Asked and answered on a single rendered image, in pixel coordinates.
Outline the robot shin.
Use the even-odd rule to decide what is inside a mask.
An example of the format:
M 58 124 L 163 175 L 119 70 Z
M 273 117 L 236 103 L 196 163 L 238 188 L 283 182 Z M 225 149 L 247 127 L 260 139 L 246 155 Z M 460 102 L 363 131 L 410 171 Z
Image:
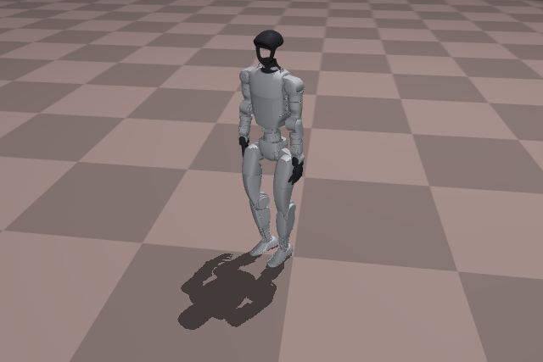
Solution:
M 277 234 L 279 249 L 283 248 L 283 251 L 288 249 L 289 236 L 294 226 L 295 209 L 296 205 L 294 203 L 290 203 L 289 210 L 286 215 L 283 216 L 282 212 L 279 210 L 277 211 Z
M 258 209 L 250 201 L 249 201 L 249 204 L 250 204 L 250 208 L 255 220 L 255 224 L 257 225 L 259 232 L 261 234 L 262 242 L 264 241 L 265 241 L 264 243 L 270 242 L 271 241 L 270 228 L 269 228 L 269 225 L 271 222 L 270 208 L 266 207 L 265 209 Z

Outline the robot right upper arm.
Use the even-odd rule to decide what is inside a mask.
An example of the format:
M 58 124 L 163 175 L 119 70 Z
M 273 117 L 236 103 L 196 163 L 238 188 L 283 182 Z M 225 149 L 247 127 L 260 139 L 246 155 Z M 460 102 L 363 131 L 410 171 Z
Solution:
M 239 74 L 240 81 L 242 82 L 242 94 L 244 100 L 239 105 L 239 110 L 245 114 L 253 114 L 251 96 L 249 90 L 249 72 L 253 69 L 253 66 L 250 66 L 242 70 Z

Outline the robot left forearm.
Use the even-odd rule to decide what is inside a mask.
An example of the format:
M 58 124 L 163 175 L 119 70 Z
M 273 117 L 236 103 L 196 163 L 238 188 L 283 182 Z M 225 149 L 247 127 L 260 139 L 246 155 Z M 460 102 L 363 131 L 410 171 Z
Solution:
M 291 131 L 289 133 L 290 138 L 290 153 L 291 153 L 291 159 L 293 157 L 297 158 L 299 160 L 299 164 L 305 160 L 305 156 L 303 154 L 303 145 L 302 145 L 302 137 L 304 134 L 303 125 L 301 119 L 297 119 L 295 122 L 295 131 Z

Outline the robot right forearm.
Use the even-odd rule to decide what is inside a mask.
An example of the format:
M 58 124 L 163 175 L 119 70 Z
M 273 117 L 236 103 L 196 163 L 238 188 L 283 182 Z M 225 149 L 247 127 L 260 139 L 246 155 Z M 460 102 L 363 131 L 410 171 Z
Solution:
M 241 136 L 245 138 L 245 141 L 247 142 L 249 140 L 249 131 L 250 131 L 250 123 L 252 120 L 252 114 L 245 114 L 239 110 L 240 116 L 240 123 L 239 123 L 239 135 L 238 140 Z

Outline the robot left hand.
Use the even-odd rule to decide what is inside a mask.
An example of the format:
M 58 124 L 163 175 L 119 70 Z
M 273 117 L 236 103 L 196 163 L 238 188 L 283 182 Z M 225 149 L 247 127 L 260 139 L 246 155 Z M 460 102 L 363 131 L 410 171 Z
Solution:
M 294 169 L 293 169 L 293 174 L 288 180 L 288 182 L 292 181 L 291 185 L 296 183 L 299 180 L 299 178 L 302 176 L 303 164 L 304 164 L 304 161 L 299 164 L 299 160 L 297 158 L 295 157 L 292 158 L 292 166 L 294 167 Z

